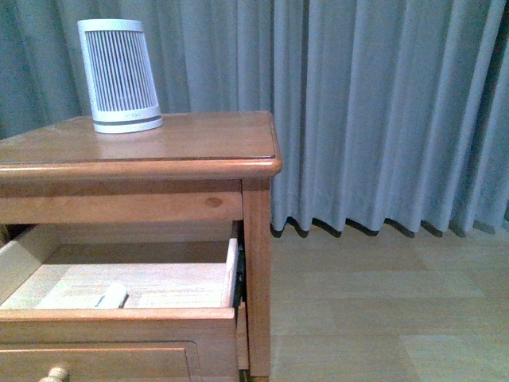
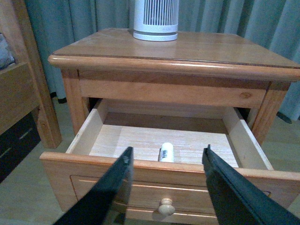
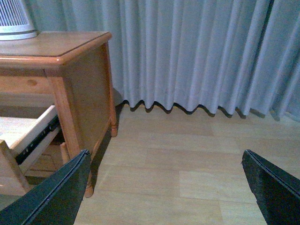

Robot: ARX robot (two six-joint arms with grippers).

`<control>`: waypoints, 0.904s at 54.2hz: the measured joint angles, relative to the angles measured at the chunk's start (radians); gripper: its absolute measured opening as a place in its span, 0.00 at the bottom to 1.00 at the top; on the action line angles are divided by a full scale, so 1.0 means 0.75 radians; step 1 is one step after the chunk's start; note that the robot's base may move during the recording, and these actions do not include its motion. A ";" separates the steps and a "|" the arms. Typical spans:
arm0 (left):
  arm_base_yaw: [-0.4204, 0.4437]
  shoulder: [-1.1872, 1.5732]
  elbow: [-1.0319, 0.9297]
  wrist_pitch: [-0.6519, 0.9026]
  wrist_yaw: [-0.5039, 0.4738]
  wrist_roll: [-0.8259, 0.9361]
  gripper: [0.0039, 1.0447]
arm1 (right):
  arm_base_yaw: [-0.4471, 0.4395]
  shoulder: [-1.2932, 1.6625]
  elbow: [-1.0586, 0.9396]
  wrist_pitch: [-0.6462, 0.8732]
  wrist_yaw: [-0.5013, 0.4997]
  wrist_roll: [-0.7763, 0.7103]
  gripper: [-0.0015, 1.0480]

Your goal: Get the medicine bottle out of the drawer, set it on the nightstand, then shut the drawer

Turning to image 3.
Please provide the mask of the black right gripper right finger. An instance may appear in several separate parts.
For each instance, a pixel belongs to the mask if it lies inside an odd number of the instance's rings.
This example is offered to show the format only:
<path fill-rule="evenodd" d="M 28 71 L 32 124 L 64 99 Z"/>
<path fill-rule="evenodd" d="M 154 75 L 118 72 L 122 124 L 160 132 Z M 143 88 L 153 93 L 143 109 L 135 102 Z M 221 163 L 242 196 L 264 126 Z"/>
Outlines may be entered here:
<path fill-rule="evenodd" d="M 269 225 L 300 223 L 300 180 L 251 150 L 242 166 L 251 192 Z"/>

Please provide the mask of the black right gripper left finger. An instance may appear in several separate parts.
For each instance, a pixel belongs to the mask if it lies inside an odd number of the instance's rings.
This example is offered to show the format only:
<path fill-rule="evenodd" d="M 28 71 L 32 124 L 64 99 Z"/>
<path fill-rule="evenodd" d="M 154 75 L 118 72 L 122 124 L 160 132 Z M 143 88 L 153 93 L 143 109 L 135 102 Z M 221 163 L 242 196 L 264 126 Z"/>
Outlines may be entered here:
<path fill-rule="evenodd" d="M 0 212 L 2 225 L 72 225 L 90 173 L 90 152 L 80 154 Z"/>

